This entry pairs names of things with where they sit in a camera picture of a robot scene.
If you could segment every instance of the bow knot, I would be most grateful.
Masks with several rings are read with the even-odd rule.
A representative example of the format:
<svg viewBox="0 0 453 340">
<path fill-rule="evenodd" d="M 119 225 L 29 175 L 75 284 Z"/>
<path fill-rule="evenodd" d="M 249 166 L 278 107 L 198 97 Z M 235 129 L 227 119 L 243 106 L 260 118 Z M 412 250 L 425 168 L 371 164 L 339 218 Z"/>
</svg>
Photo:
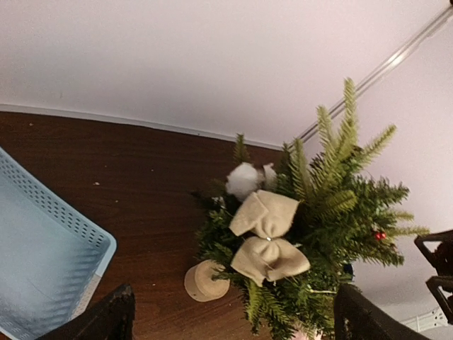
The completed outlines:
<svg viewBox="0 0 453 340">
<path fill-rule="evenodd" d="M 231 267 L 251 278 L 258 286 L 263 280 L 276 281 L 308 271 L 303 253 L 282 239 L 292 224 L 299 202 L 268 191 L 250 194 L 230 224 L 230 230 L 249 237 L 236 252 Z"/>
</svg>

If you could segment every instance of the plastic tray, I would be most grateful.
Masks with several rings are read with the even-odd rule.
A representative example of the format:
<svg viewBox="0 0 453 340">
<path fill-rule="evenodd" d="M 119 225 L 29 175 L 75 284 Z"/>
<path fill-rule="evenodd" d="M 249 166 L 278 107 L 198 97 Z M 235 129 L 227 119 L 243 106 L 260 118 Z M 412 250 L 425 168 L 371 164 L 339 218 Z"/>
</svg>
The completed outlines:
<svg viewBox="0 0 453 340">
<path fill-rule="evenodd" d="M 82 313 L 116 250 L 112 235 L 0 148 L 0 331 L 31 340 Z"/>
</svg>

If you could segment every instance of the tree stand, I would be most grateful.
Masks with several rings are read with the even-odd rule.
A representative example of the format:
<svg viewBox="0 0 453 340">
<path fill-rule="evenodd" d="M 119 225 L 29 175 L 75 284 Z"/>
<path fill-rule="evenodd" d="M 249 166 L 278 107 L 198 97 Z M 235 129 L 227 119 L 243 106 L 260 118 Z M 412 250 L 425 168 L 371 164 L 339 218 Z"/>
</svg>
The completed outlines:
<svg viewBox="0 0 453 340">
<path fill-rule="evenodd" d="M 229 280 L 212 280 L 216 268 L 221 266 L 206 260 L 188 270 L 184 278 L 184 287 L 192 299 L 207 302 L 220 299 L 228 292 Z"/>
</svg>

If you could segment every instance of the wood grain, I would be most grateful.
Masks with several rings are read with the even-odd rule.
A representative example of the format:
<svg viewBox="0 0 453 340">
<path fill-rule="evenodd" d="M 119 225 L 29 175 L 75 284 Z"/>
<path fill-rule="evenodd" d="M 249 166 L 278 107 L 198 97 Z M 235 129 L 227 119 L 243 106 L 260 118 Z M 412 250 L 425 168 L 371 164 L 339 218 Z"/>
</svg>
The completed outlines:
<svg viewBox="0 0 453 340">
<path fill-rule="evenodd" d="M 221 140 L 43 115 L 0 113 L 0 146 L 85 216 L 109 231 L 117 252 L 93 301 L 129 283 L 134 335 L 143 340 L 269 339 L 252 336 L 238 293 L 199 303 L 184 291 L 203 223 L 189 192 L 232 170 Z M 276 151 L 252 147 L 257 164 Z"/>
</svg>

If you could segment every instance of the small christmas tree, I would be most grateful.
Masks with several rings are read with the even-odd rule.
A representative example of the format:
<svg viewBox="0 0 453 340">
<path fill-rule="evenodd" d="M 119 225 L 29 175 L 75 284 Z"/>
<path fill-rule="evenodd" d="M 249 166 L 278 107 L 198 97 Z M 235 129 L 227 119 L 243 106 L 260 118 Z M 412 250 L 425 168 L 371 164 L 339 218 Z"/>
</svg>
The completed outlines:
<svg viewBox="0 0 453 340">
<path fill-rule="evenodd" d="M 345 117 L 337 133 L 328 111 L 318 108 L 323 152 L 308 162 L 300 139 L 284 145 L 275 185 L 265 188 L 299 201 L 285 239 L 308 258 L 308 271 L 265 281 L 263 287 L 235 271 L 231 261 L 244 238 L 235 236 L 229 225 L 241 201 L 223 183 L 217 183 L 216 198 L 198 195 L 207 211 L 207 221 L 197 233 L 199 258 L 222 265 L 214 279 L 230 280 L 242 291 L 253 333 L 266 322 L 274 340 L 290 339 L 297 329 L 311 338 L 319 332 L 333 338 L 333 299 L 339 285 L 352 280 L 348 266 L 356 260 L 401 265 L 403 256 L 395 238 L 428 233 L 423 227 L 398 226 L 413 219 L 412 214 L 393 208 L 407 198 L 405 186 L 360 174 L 389 143 L 396 127 L 389 126 L 368 145 L 358 147 L 355 87 L 350 79 L 345 81 L 344 96 Z M 250 162 L 243 135 L 237 138 L 234 159 L 236 164 Z"/>
</svg>

